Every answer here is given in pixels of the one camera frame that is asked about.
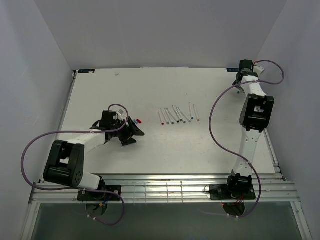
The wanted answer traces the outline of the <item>red cap marker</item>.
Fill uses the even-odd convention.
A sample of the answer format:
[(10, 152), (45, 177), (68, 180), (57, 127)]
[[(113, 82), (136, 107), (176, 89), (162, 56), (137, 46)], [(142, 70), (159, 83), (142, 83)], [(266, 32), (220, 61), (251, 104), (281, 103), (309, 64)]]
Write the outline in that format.
[(160, 123), (163, 126), (165, 123), (164, 123), (164, 120), (163, 120), (163, 117), (162, 117), (162, 114), (161, 114), (161, 110), (159, 108), (158, 108), (158, 116), (159, 116), (159, 119), (160, 119)]

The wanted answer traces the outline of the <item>black cap marker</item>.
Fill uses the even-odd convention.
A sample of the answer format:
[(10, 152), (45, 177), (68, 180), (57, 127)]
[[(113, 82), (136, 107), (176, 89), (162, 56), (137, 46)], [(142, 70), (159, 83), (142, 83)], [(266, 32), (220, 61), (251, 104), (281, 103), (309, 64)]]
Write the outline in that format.
[(179, 114), (177, 112), (177, 109), (175, 108), (174, 105), (172, 106), (172, 109), (174, 111), (174, 116), (176, 117), (176, 122), (179, 123), (180, 122), (180, 116), (179, 116)]

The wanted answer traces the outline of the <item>light green cap marker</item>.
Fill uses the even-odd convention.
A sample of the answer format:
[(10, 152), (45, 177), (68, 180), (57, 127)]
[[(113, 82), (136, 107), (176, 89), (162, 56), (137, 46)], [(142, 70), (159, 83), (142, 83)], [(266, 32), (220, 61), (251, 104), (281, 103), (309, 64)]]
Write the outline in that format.
[(180, 111), (180, 113), (183, 115), (183, 117), (184, 117), (189, 123), (192, 122), (192, 120), (184, 113), (183, 110), (181, 110), (179, 107), (178, 107), (178, 110)]

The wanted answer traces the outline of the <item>light blue cap marker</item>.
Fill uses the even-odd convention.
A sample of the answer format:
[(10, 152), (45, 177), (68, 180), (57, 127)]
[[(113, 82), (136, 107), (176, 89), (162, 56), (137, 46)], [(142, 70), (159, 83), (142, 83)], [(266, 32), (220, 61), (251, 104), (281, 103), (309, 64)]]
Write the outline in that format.
[(194, 119), (194, 113), (193, 113), (193, 108), (191, 102), (189, 102), (189, 113), (190, 113), (190, 118), (191, 120)]

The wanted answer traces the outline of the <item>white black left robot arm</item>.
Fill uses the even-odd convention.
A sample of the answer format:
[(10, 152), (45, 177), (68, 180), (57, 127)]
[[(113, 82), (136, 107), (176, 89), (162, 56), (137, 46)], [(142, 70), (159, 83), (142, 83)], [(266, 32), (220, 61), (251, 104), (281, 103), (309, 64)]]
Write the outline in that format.
[(118, 138), (123, 146), (135, 144), (133, 136), (144, 136), (136, 123), (124, 111), (104, 110), (101, 119), (90, 128), (93, 132), (82, 134), (73, 139), (56, 140), (51, 146), (43, 178), (46, 182), (70, 188), (86, 189), (95, 199), (106, 195), (106, 187), (100, 176), (85, 172), (85, 155)]

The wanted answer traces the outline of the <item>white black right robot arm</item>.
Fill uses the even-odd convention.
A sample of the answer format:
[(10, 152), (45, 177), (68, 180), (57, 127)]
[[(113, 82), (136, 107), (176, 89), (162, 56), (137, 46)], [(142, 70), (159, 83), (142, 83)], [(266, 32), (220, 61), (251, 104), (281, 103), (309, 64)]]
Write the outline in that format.
[(142, 117), (144, 138), (122, 153), (130, 174), (228, 174), (210, 185), (212, 200), (253, 200), (258, 141), (274, 99), (267, 96), (249, 60), (237, 74), (219, 68), (133, 70), (127, 92)]

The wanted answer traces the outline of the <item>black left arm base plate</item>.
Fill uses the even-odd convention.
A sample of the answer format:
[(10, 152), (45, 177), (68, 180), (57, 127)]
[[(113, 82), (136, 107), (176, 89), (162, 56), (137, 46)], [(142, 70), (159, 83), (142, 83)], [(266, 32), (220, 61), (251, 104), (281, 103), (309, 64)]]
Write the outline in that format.
[(114, 194), (121, 195), (122, 186), (121, 185), (106, 185), (101, 190), (101, 192), (92, 192), (88, 190), (80, 190), (77, 195), (77, 200), (80, 202), (93, 202), (93, 201), (119, 201), (120, 198)]

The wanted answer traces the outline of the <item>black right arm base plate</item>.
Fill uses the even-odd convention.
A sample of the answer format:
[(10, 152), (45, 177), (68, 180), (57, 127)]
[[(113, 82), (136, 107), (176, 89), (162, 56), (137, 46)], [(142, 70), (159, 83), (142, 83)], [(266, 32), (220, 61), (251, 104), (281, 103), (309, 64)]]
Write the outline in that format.
[(251, 186), (248, 193), (232, 193), (228, 190), (227, 184), (208, 184), (204, 187), (203, 192), (210, 195), (210, 199), (215, 200), (255, 200), (256, 194)]

